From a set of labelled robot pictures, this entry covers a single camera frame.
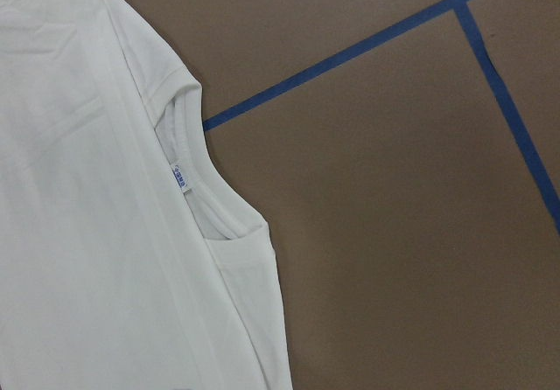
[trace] shirt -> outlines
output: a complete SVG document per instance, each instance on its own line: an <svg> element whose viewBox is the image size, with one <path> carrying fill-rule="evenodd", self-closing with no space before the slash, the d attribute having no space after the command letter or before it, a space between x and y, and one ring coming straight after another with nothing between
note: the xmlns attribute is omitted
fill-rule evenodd
<svg viewBox="0 0 560 390"><path fill-rule="evenodd" d="M0 0L3 390L290 390L264 217L124 0Z"/></svg>

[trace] white tag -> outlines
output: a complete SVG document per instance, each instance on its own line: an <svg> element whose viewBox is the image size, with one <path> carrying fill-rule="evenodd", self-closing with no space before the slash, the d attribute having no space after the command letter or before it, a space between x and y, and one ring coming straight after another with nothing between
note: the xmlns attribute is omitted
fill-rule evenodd
<svg viewBox="0 0 560 390"><path fill-rule="evenodd" d="M189 183L186 176L181 172L181 168L179 167L179 165L178 164L171 164L171 170L173 171L173 174L175 175L175 179L177 180L178 187L181 188L181 191L183 193L185 193L187 191L190 191L192 186Z"/></svg>

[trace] brown floor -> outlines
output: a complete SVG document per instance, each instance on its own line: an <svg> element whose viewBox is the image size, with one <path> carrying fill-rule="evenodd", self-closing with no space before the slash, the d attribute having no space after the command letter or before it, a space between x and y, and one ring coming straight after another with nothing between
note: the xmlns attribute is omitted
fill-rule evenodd
<svg viewBox="0 0 560 390"><path fill-rule="evenodd" d="M127 0L204 118L439 0ZM560 191L560 1L472 0ZM270 222L296 390L560 388L560 240L451 12L209 130Z"/></svg>

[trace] blue line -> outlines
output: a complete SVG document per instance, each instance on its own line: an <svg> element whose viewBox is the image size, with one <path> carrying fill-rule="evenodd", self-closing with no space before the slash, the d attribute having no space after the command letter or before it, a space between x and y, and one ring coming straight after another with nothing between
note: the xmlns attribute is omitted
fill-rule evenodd
<svg viewBox="0 0 560 390"><path fill-rule="evenodd" d="M560 198L558 198L554 185L550 181L549 174L531 140L522 117L508 91L508 87L490 60L482 34L474 20L473 14L466 4L466 0L450 1L457 14L461 27L465 32L466 38L471 45L472 51L486 76L490 88L492 88L493 95L500 105L501 112L507 121L507 125L513 133L515 141L523 154L525 163L539 188L544 204L556 223L557 231L560 233Z"/></svg>
<svg viewBox="0 0 560 390"><path fill-rule="evenodd" d="M443 0L439 3L435 3L432 6L412 15L411 17L405 18L399 23L391 25L387 29L384 29L369 38L362 40L361 42L344 49L341 52L336 53L330 58L324 59L319 63L310 66L304 71L297 73L290 78L279 82L278 84L267 88L266 90L258 93L241 103L238 103L231 108L228 108L217 115L209 117L206 119L202 126L204 130L210 130L220 126L221 124L230 121L236 116L242 115L249 110L263 104L266 101L272 100L280 94L290 91L292 88L298 87L305 82L312 80L322 73L325 73L336 66L348 62L365 52L369 52L379 45L387 43L393 38L404 34L406 31L410 31L420 24L426 23L433 18L439 17L440 15L446 13L452 9L452 3L449 0Z"/></svg>

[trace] white t-shirt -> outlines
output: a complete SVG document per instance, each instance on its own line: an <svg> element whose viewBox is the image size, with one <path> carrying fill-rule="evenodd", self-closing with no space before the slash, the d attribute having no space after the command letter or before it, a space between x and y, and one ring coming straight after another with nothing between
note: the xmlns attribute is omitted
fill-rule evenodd
<svg viewBox="0 0 560 390"><path fill-rule="evenodd" d="M124 0L0 0L0 386L289 390L276 254Z"/></svg>

